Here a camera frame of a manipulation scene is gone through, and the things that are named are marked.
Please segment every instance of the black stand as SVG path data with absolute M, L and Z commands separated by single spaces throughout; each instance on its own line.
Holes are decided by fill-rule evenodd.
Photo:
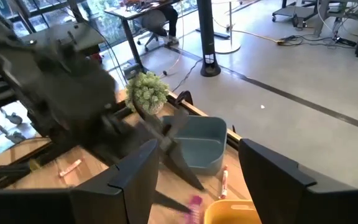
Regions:
M 215 55 L 214 24 L 211 0 L 197 0 L 198 17 L 200 19 L 201 45 L 203 46 L 203 68 L 201 75 L 214 77 L 221 73 Z

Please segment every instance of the concrete floor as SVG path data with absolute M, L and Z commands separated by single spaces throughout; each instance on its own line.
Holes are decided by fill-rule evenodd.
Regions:
M 274 39 L 313 33 L 313 29 L 296 31 L 284 17 L 278 17 L 273 23 L 271 13 L 280 4 L 280 1 L 262 0 L 235 13 L 235 29 Z M 313 26 L 315 19 L 309 21 L 309 26 Z M 346 22 L 346 29 L 358 33 L 358 22 Z M 328 35 L 324 28 L 322 36 Z M 355 40 L 344 31 L 341 35 Z M 279 47 L 273 42 L 237 33 L 234 40 L 241 42 L 242 47 L 236 53 L 218 55 L 221 66 L 358 120 L 358 58 L 354 50 L 309 45 Z M 199 33 L 185 36 L 184 49 L 202 56 Z M 172 50 L 160 48 L 144 55 L 142 60 L 147 68 L 161 74 L 178 56 Z M 163 80 L 174 88 L 196 59 L 182 56 L 170 70 L 174 75 Z M 198 108 L 225 119 L 228 127 L 234 124 L 241 136 L 358 187 L 357 126 L 240 80 L 227 70 L 217 77 L 202 77 L 200 68 L 198 64 L 177 93 L 190 90 Z

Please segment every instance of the green plant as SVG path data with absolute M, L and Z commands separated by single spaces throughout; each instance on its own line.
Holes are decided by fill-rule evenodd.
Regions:
M 135 111 L 132 93 L 139 106 L 149 114 L 158 112 L 158 109 L 167 102 L 168 85 L 152 72 L 140 73 L 127 84 L 126 105 Z

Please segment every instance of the yellow bin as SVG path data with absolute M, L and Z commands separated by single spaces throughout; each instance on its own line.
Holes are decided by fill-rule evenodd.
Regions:
M 205 211 L 204 224 L 262 224 L 251 200 L 218 200 Z

